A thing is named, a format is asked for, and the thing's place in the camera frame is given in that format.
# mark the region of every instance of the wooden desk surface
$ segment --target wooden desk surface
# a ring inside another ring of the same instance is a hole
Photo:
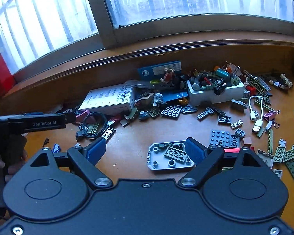
[[[294,144],[294,87],[288,94],[276,89],[273,89],[272,93],[271,107],[275,110],[281,110],[281,113],[276,116],[276,121],[280,123],[280,128],[273,128],[273,153],[275,153],[280,138],[286,140],[287,150]],[[252,134],[254,123],[250,121],[249,109],[245,110],[244,113],[238,112],[230,109],[229,102],[217,104],[216,107],[221,108],[227,115],[230,114],[232,122],[241,119],[244,122],[241,129],[246,132],[246,136],[252,138],[255,150],[262,149],[266,151],[268,135],[263,134],[258,139],[255,134]],[[253,106],[253,109],[256,109],[260,114],[259,107],[254,108]],[[117,124],[114,126],[116,128],[115,134],[107,143],[106,153],[96,167],[110,177],[114,184],[118,178],[175,178],[179,180],[185,175],[185,172],[154,172],[147,167],[148,147],[152,143],[185,140],[187,137],[193,137],[195,140],[207,146],[209,144],[211,129],[232,131],[230,126],[218,125],[215,114],[201,122],[198,121],[196,116],[203,110],[203,108],[199,107],[198,112],[195,114],[180,114],[178,120],[162,117],[154,120],[149,118],[145,122],[135,120],[125,128]],[[25,147],[28,156],[33,156],[41,148],[47,137],[50,139],[50,143],[47,145],[48,147],[53,147],[57,143],[60,145],[62,151],[66,151],[76,144],[75,133],[77,130],[77,126],[69,124],[66,129],[29,133]],[[87,140],[84,140],[81,142],[81,145],[85,147],[88,143]],[[289,201],[282,214],[282,219],[294,228],[294,180],[284,164],[274,164],[273,168],[283,170],[282,181],[289,190]]]

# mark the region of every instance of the white usb cable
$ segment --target white usb cable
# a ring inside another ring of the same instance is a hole
[[[254,113],[254,111],[253,111],[253,109],[252,109],[252,107],[251,107],[251,104],[250,104],[250,100],[251,100],[252,98],[257,98],[258,101],[260,102],[261,116],[260,116],[260,119],[257,120],[257,121],[255,122],[255,125],[254,125],[254,127],[253,127],[253,132],[254,132],[254,133],[258,133],[259,130],[260,130],[260,128],[262,127],[262,123],[263,123],[263,122],[262,122],[262,118],[263,118],[263,115],[264,115],[264,110],[263,110],[263,107],[262,107],[263,97],[262,97],[262,96],[251,96],[251,97],[249,98],[249,100],[248,100],[248,105],[249,105],[249,109],[250,109],[250,119],[251,119],[252,121],[255,121],[255,120],[256,120],[256,115],[255,115],[255,113]]]

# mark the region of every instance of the blue toy piece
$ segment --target blue toy piece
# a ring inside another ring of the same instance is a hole
[[[219,68],[218,70],[216,70],[216,75],[223,78],[223,79],[226,79],[228,77],[229,73],[226,71],[223,71]]]
[[[105,152],[106,140],[102,137],[99,137],[83,149],[83,155],[92,165],[96,165]]]
[[[193,138],[189,137],[185,141],[185,152],[196,165],[206,158],[206,149],[207,148],[204,145],[200,144]]]
[[[138,119],[140,121],[145,121],[149,118],[149,112],[148,111],[141,111],[139,116],[138,116]]]

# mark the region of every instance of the gray lego plate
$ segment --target gray lego plate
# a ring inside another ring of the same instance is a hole
[[[153,143],[149,146],[147,153],[147,166],[152,170],[164,170],[164,169],[181,169],[187,167],[193,167],[194,162],[186,155],[184,149],[185,140],[172,141],[164,143]],[[182,156],[180,161],[177,158],[169,158],[164,154],[167,152],[167,148],[170,147],[176,149],[173,150],[172,156]]]

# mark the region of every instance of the cardboard box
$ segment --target cardboard box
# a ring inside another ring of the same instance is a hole
[[[79,110],[114,116],[121,112],[131,112],[134,101],[135,94],[132,87],[125,84],[115,85],[89,91]]]

